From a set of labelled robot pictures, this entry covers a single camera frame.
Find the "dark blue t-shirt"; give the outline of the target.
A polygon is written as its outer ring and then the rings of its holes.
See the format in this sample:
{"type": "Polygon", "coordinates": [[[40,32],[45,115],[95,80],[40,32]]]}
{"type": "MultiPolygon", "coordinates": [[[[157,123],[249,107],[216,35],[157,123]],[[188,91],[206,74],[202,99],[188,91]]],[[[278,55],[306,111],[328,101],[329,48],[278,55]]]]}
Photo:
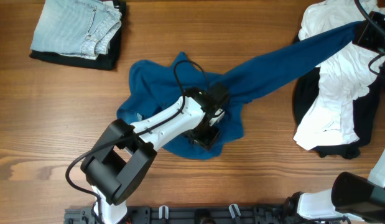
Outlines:
{"type": "Polygon", "coordinates": [[[244,135],[241,110],[245,104],[263,97],[313,70],[317,65],[339,52],[355,38],[358,22],[352,22],[324,33],[300,39],[274,52],[254,57],[223,75],[206,76],[188,63],[180,52],[169,67],[150,60],[134,63],[129,71],[130,97],[118,108],[117,118],[131,124],[150,118],[174,104],[180,97],[180,88],[222,83],[230,93],[225,106],[225,117],[218,123],[220,135],[209,150],[190,144],[177,136],[164,149],[186,159],[207,160],[219,156],[223,146],[244,135]]]}

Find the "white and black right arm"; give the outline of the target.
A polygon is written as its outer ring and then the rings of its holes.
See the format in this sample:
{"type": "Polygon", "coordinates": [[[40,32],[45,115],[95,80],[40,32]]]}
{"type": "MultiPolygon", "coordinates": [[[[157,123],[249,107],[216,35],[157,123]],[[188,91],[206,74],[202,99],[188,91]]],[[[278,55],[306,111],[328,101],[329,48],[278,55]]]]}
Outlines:
{"type": "MultiPolygon", "coordinates": [[[[364,13],[353,43],[385,57],[385,15],[364,13]]],[[[376,72],[385,88],[385,62],[376,72]]],[[[385,148],[368,178],[342,172],[333,187],[317,193],[297,192],[274,214],[278,223],[385,223],[385,148]]]]}

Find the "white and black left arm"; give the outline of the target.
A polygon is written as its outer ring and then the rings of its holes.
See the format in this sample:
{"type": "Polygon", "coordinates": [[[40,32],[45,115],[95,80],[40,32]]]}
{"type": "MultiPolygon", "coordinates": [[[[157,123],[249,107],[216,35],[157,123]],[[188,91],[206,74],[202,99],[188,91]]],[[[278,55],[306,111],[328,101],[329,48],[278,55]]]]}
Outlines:
{"type": "Polygon", "coordinates": [[[81,164],[97,203],[94,223],[119,223],[126,200],[138,188],[157,152],[177,136],[209,151],[219,136],[215,126],[230,94],[220,83],[208,91],[189,88],[170,107],[142,121],[113,121],[81,164]]]}

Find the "crumpled black garment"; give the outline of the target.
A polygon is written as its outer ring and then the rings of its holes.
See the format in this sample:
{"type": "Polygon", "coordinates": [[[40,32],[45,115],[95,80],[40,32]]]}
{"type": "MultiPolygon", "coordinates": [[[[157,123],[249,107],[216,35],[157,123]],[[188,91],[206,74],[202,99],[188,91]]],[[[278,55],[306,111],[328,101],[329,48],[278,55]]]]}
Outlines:
{"type": "MultiPolygon", "coordinates": [[[[293,95],[293,114],[295,123],[300,125],[304,116],[315,102],[318,94],[320,69],[314,68],[297,80],[293,95]]],[[[353,124],[359,139],[348,144],[315,146],[310,150],[316,152],[319,157],[341,156],[352,160],[361,155],[361,148],[367,146],[372,140],[374,119],[380,104],[382,81],[376,79],[368,87],[368,93],[353,100],[353,124]]]]}

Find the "crumpled white shirt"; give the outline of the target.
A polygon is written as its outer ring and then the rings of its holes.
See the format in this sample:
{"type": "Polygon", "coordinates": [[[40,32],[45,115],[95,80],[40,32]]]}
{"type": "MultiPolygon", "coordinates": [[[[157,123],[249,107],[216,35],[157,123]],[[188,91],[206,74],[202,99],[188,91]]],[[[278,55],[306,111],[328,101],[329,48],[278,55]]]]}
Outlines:
{"type": "MultiPolygon", "coordinates": [[[[325,0],[312,4],[302,19],[299,39],[305,40],[364,17],[353,1],[325,0]]],[[[318,64],[319,92],[298,125],[294,141],[306,150],[317,146],[350,144],[359,140],[354,131],[353,101],[369,93],[376,76],[368,68],[377,54],[349,43],[318,64]]]]}

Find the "folded black garment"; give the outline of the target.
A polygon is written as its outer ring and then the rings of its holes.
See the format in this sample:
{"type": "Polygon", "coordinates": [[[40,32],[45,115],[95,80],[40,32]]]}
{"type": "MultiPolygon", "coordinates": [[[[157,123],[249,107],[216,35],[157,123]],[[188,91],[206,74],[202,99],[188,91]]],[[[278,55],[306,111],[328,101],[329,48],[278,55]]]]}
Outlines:
{"type": "Polygon", "coordinates": [[[92,68],[97,70],[112,70],[118,61],[121,50],[122,37],[122,19],[126,13],[126,3],[124,1],[102,1],[103,3],[118,8],[121,13],[121,27],[110,42],[108,54],[99,55],[95,60],[88,60],[80,57],[67,57],[53,52],[38,52],[31,50],[30,58],[41,60],[44,62],[55,63],[59,65],[68,65],[81,68],[92,68]]]}

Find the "folded light blue jeans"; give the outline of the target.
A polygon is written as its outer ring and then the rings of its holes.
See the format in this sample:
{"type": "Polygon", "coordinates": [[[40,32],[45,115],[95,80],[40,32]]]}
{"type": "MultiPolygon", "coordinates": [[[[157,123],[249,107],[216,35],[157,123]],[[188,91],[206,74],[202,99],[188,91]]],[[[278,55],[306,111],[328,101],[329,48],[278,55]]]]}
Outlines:
{"type": "Polygon", "coordinates": [[[46,0],[30,49],[95,60],[108,54],[121,17],[118,8],[102,1],[46,0]]]}

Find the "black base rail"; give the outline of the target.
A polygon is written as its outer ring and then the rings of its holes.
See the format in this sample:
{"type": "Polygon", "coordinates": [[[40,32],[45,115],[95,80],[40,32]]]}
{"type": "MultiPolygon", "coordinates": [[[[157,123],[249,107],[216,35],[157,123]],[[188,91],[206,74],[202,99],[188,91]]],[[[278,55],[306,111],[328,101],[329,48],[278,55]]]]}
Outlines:
{"type": "MultiPolygon", "coordinates": [[[[198,207],[129,207],[120,223],[130,224],[194,224],[198,207]]],[[[217,224],[262,224],[292,223],[290,218],[282,220],[282,205],[258,204],[256,206],[229,205],[206,207],[217,224]]],[[[90,207],[66,209],[64,224],[98,223],[90,207]]]]}

